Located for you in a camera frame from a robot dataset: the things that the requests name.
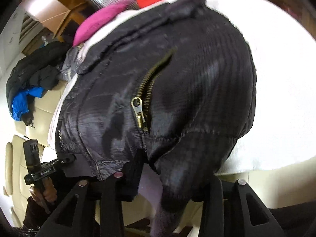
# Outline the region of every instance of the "white wall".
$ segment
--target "white wall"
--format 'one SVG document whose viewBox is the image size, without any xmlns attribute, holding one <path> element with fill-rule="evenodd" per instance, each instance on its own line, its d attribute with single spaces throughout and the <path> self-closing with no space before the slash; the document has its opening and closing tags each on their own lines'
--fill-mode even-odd
<svg viewBox="0 0 316 237">
<path fill-rule="evenodd" d="M 18 54 L 43 29 L 41 24 L 37 24 L 19 43 L 24 14 L 22 6 L 18 6 L 0 34 L 0 78 Z"/>
<path fill-rule="evenodd" d="M 24 9 L 19 6 L 0 34 L 0 207 L 11 225 L 13 225 L 10 214 L 12 200 L 4 196 L 3 186 L 5 185 L 5 146 L 7 142 L 12 141 L 12 136 L 15 134 L 15 127 L 14 120 L 9 113 L 5 89 L 11 70 L 20 59 L 25 57 L 21 52 L 43 29 L 41 24 L 36 25 L 19 43 L 24 14 Z"/>
</svg>

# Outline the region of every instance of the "bolt head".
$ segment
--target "bolt head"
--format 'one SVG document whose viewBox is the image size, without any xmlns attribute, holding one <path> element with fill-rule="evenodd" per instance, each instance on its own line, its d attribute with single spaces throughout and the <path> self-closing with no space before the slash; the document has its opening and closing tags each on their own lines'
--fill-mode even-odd
<svg viewBox="0 0 316 237">
<path fill-rule="evenodd" d="M 88 181 L 87 180 L 80 180 L 78 185 L 81 186 L 81 187 L 84 187 L 88 184 Z"/>
<path fill-rule="evenodd" d="M 116 172 L 114 173 L 115 178 L 121 178 L 124 174 L 122 172 Z"/>
<path fill-rule="evenodd" d="M 237 183 L 238 183 L 239 185 L 246 185 L 246 184 L 247 184 L 247 182 L 246 182 L 245 179 L 238 179 L 238 180 L 237 180 Z"/>
</svg>

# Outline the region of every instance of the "brass zipper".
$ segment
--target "brass zipper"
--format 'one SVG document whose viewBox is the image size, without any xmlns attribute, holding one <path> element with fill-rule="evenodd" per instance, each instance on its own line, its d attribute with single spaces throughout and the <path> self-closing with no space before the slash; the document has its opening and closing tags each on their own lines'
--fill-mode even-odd
<svg viewBox="0 0 316 237">
<path fill-rule="evenodd" d="M 149 127 L 149 106 L 154 82 L 157 77 L 161 75 L 161 71 L 169 64 L 174 52 L 175 49 L 170 50 L 147 72 L 138 88 L 136 96 L 131 101 L 131 105 L 136 116 L 137 125 L 146 132 L 148 132 Z"/>
</svg>

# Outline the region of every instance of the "blue jacket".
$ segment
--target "blue jacket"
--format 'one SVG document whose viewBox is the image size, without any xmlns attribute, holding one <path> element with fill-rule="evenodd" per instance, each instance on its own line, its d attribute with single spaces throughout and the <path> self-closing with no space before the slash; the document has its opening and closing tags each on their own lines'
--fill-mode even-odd
<svg viewBox="0 0 316 237">
<path fill-rule="evenodd" d="M 40 98 L 44 91 L 43 87 L 32 87 L 29 89 L 21 90 L 13 99 L 12 103 L 12 117 L 15 121 L 20 121 L 24 113 L 28 113 L 27 95 Z"/>
</svg>

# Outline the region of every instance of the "white fabric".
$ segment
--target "white fabric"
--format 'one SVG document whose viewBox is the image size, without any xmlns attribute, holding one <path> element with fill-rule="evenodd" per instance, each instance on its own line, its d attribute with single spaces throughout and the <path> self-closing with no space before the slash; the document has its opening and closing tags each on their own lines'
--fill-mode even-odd
<svg viewBox="0 0 316 237">
<path fill-rule="evenodd" d="M 122 12 L 85 43 L 78 57 L 84 60 L 92 45 L 129 18 L 175 1 Z M 294 18 L 266 0 L 206 0 L 206 5 L 228 17 L 244 35 L 258 78 L 253 127 L 238 140 L 219 173 L 276 169 L 316 156 L 314 39 Z"/>
<path fill-rule="evenodd" d="M 74 77 L 66 85 L 66 88 L 65 88 L 63 95 L 61 96 L 61 98 L 57 104 L 57 107 L 54 111 L 54 115 L 53 115 L 51 124 L 49 126 L 47 143 L 54 150 L 56 150 L 55 149 L 55 133 L 56 133 L 56 129 L 57 129 L 57 123 L 58 123 L 58 118 L 59 118 L 61 106 L 63 105 L 63 102 L 64 102 L 66 96 L 69 94 L 69 92 L 72 90 L 72 87 L 75 85 L 77 78 L 78 78 L 78 74 L 75 74 Z"/>
<path fill-rule="evenodd" d="M 56 151 L 52 147 L 44 147 L 42 156 L 40 158 L 41 163 L 50 162 L 57 159 Z"/>
</svg>

